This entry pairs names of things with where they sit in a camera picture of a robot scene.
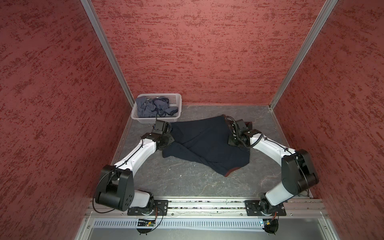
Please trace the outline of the navy tank top red trim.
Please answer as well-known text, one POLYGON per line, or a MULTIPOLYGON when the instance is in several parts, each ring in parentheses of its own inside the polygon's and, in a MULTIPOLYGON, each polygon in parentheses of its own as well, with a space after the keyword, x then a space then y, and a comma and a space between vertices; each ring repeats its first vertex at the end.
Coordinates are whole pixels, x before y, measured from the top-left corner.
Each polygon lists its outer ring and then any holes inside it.
POLYGON ((162 157, 203 164, 227 177, 250 163, 250 150, 228 144, 231 130, 224 115, 171 124, 174 142, 162 150, 162 157))

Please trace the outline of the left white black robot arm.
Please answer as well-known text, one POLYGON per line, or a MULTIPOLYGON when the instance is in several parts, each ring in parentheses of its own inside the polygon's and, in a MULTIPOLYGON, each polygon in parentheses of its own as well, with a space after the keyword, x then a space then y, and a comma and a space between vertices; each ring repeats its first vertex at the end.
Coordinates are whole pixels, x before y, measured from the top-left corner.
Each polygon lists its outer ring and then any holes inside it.
POLYGON ((100 180, 93 196, 93 204, 103 205, 121 212, 137 208, 149 215, 155 203, 150 192, 135 190, 134 178, 143 163, 157 150, 174 142, 170 134, 147 133, 138 145, 122 160, 102 168, 100 180))

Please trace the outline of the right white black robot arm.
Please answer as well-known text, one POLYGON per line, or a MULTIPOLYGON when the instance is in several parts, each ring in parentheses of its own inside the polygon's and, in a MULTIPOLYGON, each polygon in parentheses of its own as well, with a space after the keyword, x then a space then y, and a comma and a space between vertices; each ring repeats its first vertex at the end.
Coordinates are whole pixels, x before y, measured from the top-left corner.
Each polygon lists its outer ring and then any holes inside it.
POLYGON ((258 130, 233 130, 229 144, 256 149, 281 166, 281 182, 262 194, 255 207, 261 215, 275 214, 281 209, 283 202, 308 191, 320 181, 310 153, 283 146, 258 130))

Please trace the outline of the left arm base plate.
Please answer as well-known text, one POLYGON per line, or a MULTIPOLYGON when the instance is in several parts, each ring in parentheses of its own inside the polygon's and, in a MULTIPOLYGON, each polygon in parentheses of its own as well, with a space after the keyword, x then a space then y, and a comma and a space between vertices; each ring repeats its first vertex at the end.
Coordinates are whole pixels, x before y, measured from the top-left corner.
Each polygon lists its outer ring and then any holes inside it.
POLYGON ((154 200, 152 208, 129 208, 127 211, 128 216, 166 216, 168 211, 168 200, 154 200))

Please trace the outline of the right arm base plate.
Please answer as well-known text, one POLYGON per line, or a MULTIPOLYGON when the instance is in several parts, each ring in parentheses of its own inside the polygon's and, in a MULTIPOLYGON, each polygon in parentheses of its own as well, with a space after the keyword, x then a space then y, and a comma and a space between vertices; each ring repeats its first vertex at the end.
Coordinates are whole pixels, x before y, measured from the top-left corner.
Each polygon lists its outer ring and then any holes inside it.
POLYGON ((267 200, 246 200, 245 209, 247 216, 257 216, 257 217, 285 217, 287 215, 284 204, 280 203, 279 205, 272 206, 267 202, 267 200))

